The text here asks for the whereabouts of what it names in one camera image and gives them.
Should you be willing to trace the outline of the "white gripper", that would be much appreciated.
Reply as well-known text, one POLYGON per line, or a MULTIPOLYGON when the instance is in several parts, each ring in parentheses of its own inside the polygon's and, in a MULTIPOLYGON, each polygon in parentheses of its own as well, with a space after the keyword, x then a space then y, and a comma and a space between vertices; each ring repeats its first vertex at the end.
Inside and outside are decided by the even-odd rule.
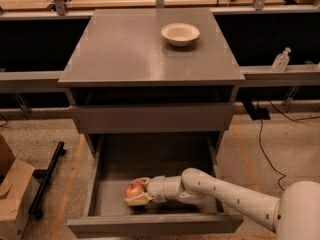
POLYGON ((132 197, 125 197, 124 200, 128 206, 144 206, 151 200, 155 203, 163 203, 167 201, 164 192, 164 176, 156 176, 152 179, 148 177, 136 178, 133 183, 141 184, 144 188, 147 187, 147 192, 142 192, 132 197))

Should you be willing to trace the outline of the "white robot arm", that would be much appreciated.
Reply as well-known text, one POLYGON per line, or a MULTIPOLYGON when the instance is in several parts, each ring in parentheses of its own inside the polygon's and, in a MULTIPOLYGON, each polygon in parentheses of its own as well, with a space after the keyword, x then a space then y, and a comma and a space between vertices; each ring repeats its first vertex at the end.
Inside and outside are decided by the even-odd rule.
POLYGON ((127 205, 176 200, 198 204, 207 196, 218 199, 276 234, 276 240, 320 240, 320 184, 300 181, 281 197, 273 197, 187 168, 180 176, 137 178, 127 185, 127 205))

